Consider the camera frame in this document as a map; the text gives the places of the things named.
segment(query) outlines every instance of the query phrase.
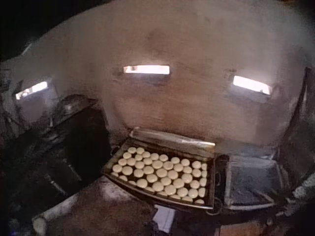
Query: metal baking tray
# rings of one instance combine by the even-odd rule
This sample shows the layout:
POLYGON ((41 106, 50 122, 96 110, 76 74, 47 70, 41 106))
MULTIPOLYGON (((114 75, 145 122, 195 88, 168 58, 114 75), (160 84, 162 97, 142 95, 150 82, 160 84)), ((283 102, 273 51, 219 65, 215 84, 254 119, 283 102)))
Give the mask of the metal baking tray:
MULTIPOLYGON (((174 208, 180 208, 180 207, 191 207, 191 208, 197 208, 197 209, 204 209, 204 210, 212 210, 214 207, 214 199, 215 199, 215 159, 214 158, 210 158, 208 156, 199 156, 196 154, 190 154, 187 152, 182 152, 179 151, 177 149, 172 149, 169 147, 164 147, 164 146, 160 146, 160 145, 156 145, 156 144, 152 144, 152 143, 147 143, 144 141, 140 141, 134 138, 128 138, 123 145, 118 149, 118 151, 113 155, 113 157, 107 162, 107 164, 104 166, 103 168, 103 173, 104 175, 106 175, 110 180, 112 180, 113 182, 119 184, 120 186, 123 186, 126 188, 126 190, 132 190, 135 191, 139 194, 142 194, 146 197, 150 197, 152 198, 153 201, 156 202, 161 202, 165 205, 168 205, 170 207, 174 207, 174 208), (126 152, 128 150, 129 147, 142 147, 144 148, 146 151, 149 151, 150 153, 156 152, 158 154, 166 154, 168 155, 170 158, 177 156, 180 159, 182 158, 186 158, 189 161, 201 161, 204 163, 208 164, 208 176, 207 176, 207 185, 205 186, 206 188, 206 193, 205 193, 205 197, 202 198, 205 201, 204 205, 196 205, 193 203, 189 203, 189 202, 185 202, 183 200, 176 200, 176 199, 172 199, 170 197, 164 197, 161 195, 157 195, 156 193, 152 193, 150 191, 147 191, 145 189, 139 188, 135 185, 132 185, 116 176, 111 175, 112 173, 112 167, 117 164, 118 160, 121 159, 121 157, 123 156, 123 153, 126 152)), ((135 178, 134 176, 129 176, 128 180, 134 180, 133 178, 135 178)))

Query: round cookie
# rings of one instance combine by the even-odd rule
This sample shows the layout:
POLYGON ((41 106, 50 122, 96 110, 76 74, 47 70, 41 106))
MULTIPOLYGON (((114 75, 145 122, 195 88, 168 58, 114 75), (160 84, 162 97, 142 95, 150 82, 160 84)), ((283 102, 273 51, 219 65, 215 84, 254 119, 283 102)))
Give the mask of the round cookie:
POLYGON ((161 183, 164 186, 167 186, 167 185, 170 185, 172 183, 172 180, 169 177, 164 177, 164 178, 161 179, 161 183))
POLYGON ((116 172, 112 172, 111 175, 112 175, 112 176, 116 176, 116 177, 119 176, 116 172))
POLYGON ((206 171, 207 170, 208 165, 206 163, 202 163, 201 164, 201 169, 206 171))
POLYGON ((134 172, 133 172, 133 175, 137 178, 141 178, 143 176, 143 170, 139 170, 139 169, 136 169, 134 172))
POLYGON ((180 197, 180 196, 178 196, 178 195, 176 195, 176 194, 174 194, 174 195, 170 196, 170 198, 175 198, 175 199, 178 199, 178 200, 180 200, 180 199, 181 199, 181 197, 180 197))
POLYGON ((192 172, 192 168, 190 166, 185 166, 183 172, 186 174, 190 174, 192 172))
POLYGON ((146 175, 152 174, 154 172, 154 169, 152 168, 152 166, 146 166, 145 168, 143 168, 143 172, 146 175))
POLYGON ((192 181, 192 175, 191 174, 183 174, 182 180, 184 183, 190 183, 192 181))
POLYGON ((142 153, 144 153, 144 149, 142 147, 138 147, 137 153, 141 155, 142 153))
POLYGON ((145 165, 151 165, 152 164, 152 159, 151 158, 144 158, 143 159, 143 163, 145 165))
POLYGON ((135 147, 128 148, 128 152, 131 154, 134 154, 136 151, 137 151, 137 149, 135 147))
POLYGON ((162 166, 163 166, 163 162, 161 162, 161 161, 154 161, 154 162, 152 163, 152 167, 153 167, 154 169, 162 168, 162 166))
POLYGON ((194 189, 194 188, 192 188, 192 189, 190 189, 189 191, 188 191, 188 196, 190 196, 191 198, 196 198, 196 197, 198 197, 198 190, 197 189, 194 189))
POLYGON ((136 155, 134 156, 134 159, 136 159, 136 161, 141 161, 141 160, 143 159, 143 157, 142 157, 142 155, 140 155, 140 154, 136 154, 136 155))
POLYGON ((189 166, 189 165, 190 165, 190 161, 189 161, 188 159, 183 159, 183 160, 181 161, 181 164, 182 164, 183 166, 189 166))
POLYGON ((206 178, 206 177, 207 177, 207 174, 208 174, 208 172, 207 172, 207 171, 202 171, 202 172, 201 172, 201 176, 202 176, 202 177, 204 177, 204 178, 206 178))
POLYGON ((165 176, 167 176, 167 171, 165 169, 158 169, 157 170, 157 176, 160 177, 160 178, 163 178, 165 176))
POLYGON ((121 166, 125 166, 127 164, 127 160, 122 158, 118 161, 118 164, 120 164, 121 166))
POLYGON ((122 170, 123 170, 123 167, 121 165, 117 164, 113 166, 113 172, 120 173, 122 170))
POLYGON ((182 164, 175 164, 174 165, 174 170, 177 171, 177 172, 180 172, 183 170, 183 165, 182 164))
POLYGON ((130 154, 129 152, 125 152, 125 153, 123 154, 123 158, 124 158, 124 159, 129 159, 129 158, 131 158, 131 154, 130 154))
POLYGON ((155 174, 149 174, 147 175, 147 181, 149 183, 154 183, 158 180, 158 177, 155 174))
POLYGON ((191 202, 192 203, 192 198, 189 197, 189 196, 185 196, 182 198, 183 201, 186 201, 186 202, 191 202))
POLYGON ((163 167, 164 167, 164 169, 166 169, 166 170, 172 170, 173 169, 173 166, 174 166, 174 164, 172 163, 172 162, 170 162, 170 161, 166 161, 166 162, 164 162, 164 164, 163 164, 163 167))
POLYGON ((152 153, 150 157, 152 160, 157 161, 159 158, 159 155, 157 153, 152 153))
POLYGON ((151 187, 146 187, 145 190, 148 190, 148 191, 153 192, 153 193, 155 192, 154 189, 151 187))
POLYGON ((125 176, 129 176, 132 174, 132 168, 130 166, 124 166, 123 167, 123 174, 125 176))
POLYGON ((182 188, 185 184, 181 178, 177 178, 173 181, 173 185, 175 188, 182 188))
POLYGON ((205 204, 205 201, 202 199, 198 199, 195 201, 196 204, 205 204))
POLYGON ((173 164, 178 164, 178 163, 180 162, 180 159, 175 156, 175 157, 173 157, 173 158, 171 159, 171 162, 172 162, 173 164))
POLYGON ((162 191, 164 189, 164 185, 161 182, 155 182, 152 185, 152 188, 154 189, 154 191, 160 192, 160 191, 162 191))
POLYGON ((128 164, 129 166, 134 166, 134 164, 136 164, 136 159, 134 159, 133 157, 129 158, 129 159, 127 160, 127 164, 128 164))
POLYGON ((186 188, 179 188, 177 189, 177 195, 180 197, 187 196, 188 190, 186 188))
POLYGON ((206 189, 205 188, 199 188, 198 189, 198 195, 199 197, 203 198, 206 194, 206 189))
POLYGON ((201 176, 201 171, 199 169, 193 169, 192 175, 196 178, 199 178, 201 176))
POLYGON ((193 180, 191 183, 190 183, 190 187, 191 188, 194 188, 194 189, 197 189, 200 187, 200 184, 197 180, 193 180))
POLYGON ((145 151, 144 153, 142 153, 143 158, 148 158, 150 157, 150 153, 148 151, 145 151))
POLYGON ((170 196, 176 193, 176 188, 172 184, 170 184, 165 187, 164 191, 168 196, 170 196))
POLYGON ((167 176, 170 178, 170 179, 176 179, 178 178, 178 173, 174 170, 171 170, 167 173, 167 176))
POLYGON ((135 168, 137 169, 143 169, 144 163, 142 161, 137 161, 136 164, 134 164, 135 168))
POLYGON ((135 181, 132 181, 132 180, 128 181, 128 183, 131 183, 132 185, 137 185, 137 183, 135 181))
POLYGON ((168 156, 165 154, 162 154, 161 156, 159 156, 160 161, 167 161, 168 160, 168 156))
POLYGON ((194 169, 200 169, 201 168, 201 162, 200 161, 194 161, 191 166, 194 169))
POLYGON ((140 187, 140 188, 146 188, 148 186, 148 182, 141 178, 137 181, 137 186, 140 187))
POLYGON ((199 180, 199 183, 200 183, 200 186, 201 186, 201 187, 204 187, 204 186, 206 186, 206 184, 207 184, 207 179, 206 179, 206 178, 201 178, 201 179, 199 180))

